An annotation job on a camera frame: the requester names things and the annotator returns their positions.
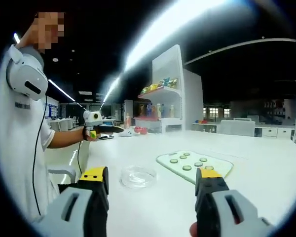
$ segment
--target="black wire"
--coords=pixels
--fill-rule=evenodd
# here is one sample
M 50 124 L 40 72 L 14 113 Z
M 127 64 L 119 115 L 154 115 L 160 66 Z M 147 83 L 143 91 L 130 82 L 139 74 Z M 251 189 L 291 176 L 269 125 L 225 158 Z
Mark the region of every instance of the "black wire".
M 80 167 L 80 163 L 79 163 L 79 151 L 80 151 L 80 145 L 81 145 L 81 141 L 79 142 L 79 148 L 78 148 L 78 156 L 77 156 L 77 160 L 78 160 L 78 166 L 79 166 L 79 169 L 80 169 L 80 173 L 82 175 L 82 171 L 81 171 L 81 167 Z
M 39 210 L 39 206 L 38 206 L 38 201 L 37 201 L 37 197 L 36 197 L 36 192 L 35 192 L 35 186 L 34 186 L 34 167 L 35 167 L 35 160 L 36 160 L 37 142 L 38 142 L 38 138 L 39 138 L 39 133 L 40 133 L 40 130 L 41 130 L 41 126 L 42 126 L 42 124 L 44 122 L 46 107 L 47 107 L 47 95 L 45 95 L 45 109 L 44 109 L 44 114 L 43 114 L 43 118 L 42 118 L 42 120 L 40 122 L 39 130 L 38 130 L 38 134 L 37 134 L 37 138 L 36 138 L 35 151 L 34 151 L 34 161 L 33 161 L 33 169 L 32 169 L 32 186 L 33 186 L 34 197 L 35 197 L 36 206 L 37 206 L 39 215 L 41 215 L 41 214 L 40 214 L 40 210 Z

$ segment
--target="white table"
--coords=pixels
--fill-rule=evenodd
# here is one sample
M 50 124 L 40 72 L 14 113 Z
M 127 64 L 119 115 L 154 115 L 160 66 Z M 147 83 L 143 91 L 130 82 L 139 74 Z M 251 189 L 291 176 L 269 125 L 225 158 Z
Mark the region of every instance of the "white table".
M 109 168 L 108 236 L 188 237 L 196 220 L 195 186 L 158 164 L 157 156 L 178 151 L 207 150 L 233 156 L 226 177 L 259 210 L 279 224 L 296 200 L 296 145 L 291 140 L 233 136 L 198 131 L 115 137 L 90 144 L 87 168 Z M 153 168 L 157 183 L 133 191 L 119 183 L 122 168 Z

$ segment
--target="glass petri dish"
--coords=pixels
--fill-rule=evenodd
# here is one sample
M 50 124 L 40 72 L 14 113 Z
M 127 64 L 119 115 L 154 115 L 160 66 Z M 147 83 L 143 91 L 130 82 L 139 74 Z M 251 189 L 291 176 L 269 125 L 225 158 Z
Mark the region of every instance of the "glass petri dish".
M 122 169 L 121 185 L 131 189 L 142 189 L 156 182 L 157 174 L 154 170 L 142 166 L 129 166 Z

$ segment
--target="office room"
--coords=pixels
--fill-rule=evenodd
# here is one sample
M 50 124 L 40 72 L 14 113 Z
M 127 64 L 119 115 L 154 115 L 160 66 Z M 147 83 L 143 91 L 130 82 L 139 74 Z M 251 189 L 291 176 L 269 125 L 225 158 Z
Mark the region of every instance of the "office room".
M 266 2 L 0 11 L 11 234 L 296 230 L 296 5 Z

